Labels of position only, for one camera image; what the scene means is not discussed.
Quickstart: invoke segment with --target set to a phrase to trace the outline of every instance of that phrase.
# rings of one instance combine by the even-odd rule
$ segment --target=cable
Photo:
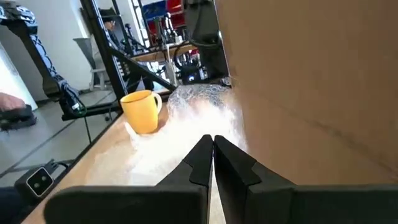
[[[166,70],[166,66],[163,66],[161,69],[159,69],[159,70],[156,71],[155,73],[161,75],[162,72],[164,72],[165,70]]]
[[[177,52],[178,50],[186,43],[186,41],[183,41],[181,44],[177,46],[177,48],[174,51],[174,56],[173,56],[173,61],[175,66],[181,71],[181,76],[183,74],[191,74],[199,71],[200,67],[197,67],[196,65],[187,65],[187,66],[182,66],[178,60],[177,60]]]
[[[209,49],[217,49],[217,48],[221,47],[219,38],[217,38],[217,43],[214,43],[214,44],[203,44],[203,43],[196,42],[195,40],[190,40],[190,43],[196,47],[204,47],[204,48],[209,48]]]
[[[88,136],[88,142],[91,144],[91,134],[90,134],[90,130],[88,128],[88,123],[87,123],[87,118],[84,117],[85,119],[85,124],[86,124],[86,130],[87,130],[87,136]]]
[[[113,104],[116,103],[116,102],[118,102],[118,99],[115,99],[115,100],[111,103],[111,106],[109,106],[108,114],[109,114],[109,117],[111,118],[111,120],[113,120],[113,119],[112,119],[112,115],[111,115],[111,110],[112,110]]]
[[[57,162],[56,164],[63,166],[65,169],[69,168],[69,166],[66,163],[63,163],[63,162]]]

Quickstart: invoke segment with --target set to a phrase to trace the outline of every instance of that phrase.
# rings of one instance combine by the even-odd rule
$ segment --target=floor
[[[94,91],[80,96],[86,105],[112,102],[113,91]],[[13,186],[14,182],[32,167],[55,161],[72,162],[89,144],[84,119],[62,121],[58,103],[48,103],[34,111],[37,124],[0,132],[0,187]],[[94,139],[110,121],[105,116],[87,117],[91,138]]]

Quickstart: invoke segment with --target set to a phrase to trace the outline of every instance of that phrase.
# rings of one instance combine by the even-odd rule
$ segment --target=table surface
[[[171,47],[170,48],[170,57],[174,56],[174,52],[175,52],[176,49],[177,49],[177,47]],[[183,45],[178,50],[178,54],[181,55],[181,54],[187,53],[189,50],[195,50],[195,49],[196,49],[196,47],[191,45],[191,44]],[[150,52],[150,53],[144,53],[144,54],[136,55],[132,59],[137,61],[137,62],[155,62],[155,61],[165,60],[164,55],[163,55],[161,50],[157,50],[155,52]]]
[[[164,126],[167,121],[168,113],[166,104],[163,104],[162,111],[159,114],[159,127]],[[103,154],[115,147],[121,147],[134,151],[131,146],[130,136],[124,127],[126,118],[122,114],[109,129],[98,139],[98,141],[91,147],[91,149],[81,158],[81,160],[71,169],[71,171],[60,181],[60,183],[49,193],[49,195],[29,214],[29,216],[22,223],[41,224],[45,223],[43,217],[43,210],[47,200],[56,192],[67,187],[76,185],[85,185],[86,178],[92,169],[95,169],[99,164],[95,163],[95,158],[98,154]],[[118,163],[123,164],[126,156],[119,155]]]

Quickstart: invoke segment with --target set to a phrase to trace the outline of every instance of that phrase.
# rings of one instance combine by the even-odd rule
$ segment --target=clear plastic wrap
[[[169,118],[166,124],[154,134],[138,135],[126,123],[132,152],[115,149],[112,153],[99,155],[96,163],[105,166],[94,166],[96,170],[92,173],[92,178],[89,178],[90,182],[98,184],[102,182],[100,179],[113,179],[108,182],[119,185],[156,185],[181,162],[204,134],[213,137],[222,135],[246,150],[242,112],[230,88],[219,85],[180,86],[170,95],[167,109]],[[112,159],[118,156],[112,154],[128,157],[122,170],[115,168],[120,164]],[[98,167],[112,172],[101,172]],[[212,223],[223,223],[214,178],[212,187],[210,220]]]

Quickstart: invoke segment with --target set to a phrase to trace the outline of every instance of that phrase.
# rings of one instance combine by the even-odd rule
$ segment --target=person
[[[108,34],[111,38],[109,40],[110,45],[117,50],[123,51],[120,41],[118,40],[118,38],[116,37],[116,35],[114,33],[116,21],[114,20],[113,17],[108,17],[108,16],[114,15],[114,13],[110,10],[105,10],[105,9],[100,9],[99,13],[101,14],[101,17],[103,17],[102,21],[104,22],[104,26],[108,30]],[[91,38],[91,46],[93,49],[93,58],[95,61],[96,69],[105,68],[105,64],[102,60],[100,50],[98,49],[98,46],[95,42],[94,35],[92,34],[90,38]],[[144,83],[146,90],[154,89],[154,84],[153,84],[152,80],[150,80],[149,78],[144,78],[144,77],[142,77],[141,74],[129,73],[129,74],[127,74],[127,90],[128,90],[128,92],[137,90],[137,87],[139,85],[141,78],[143,78],[142,81]]]
[[[25,108],[25,102],[15,96],[0,92],[0,112]]]

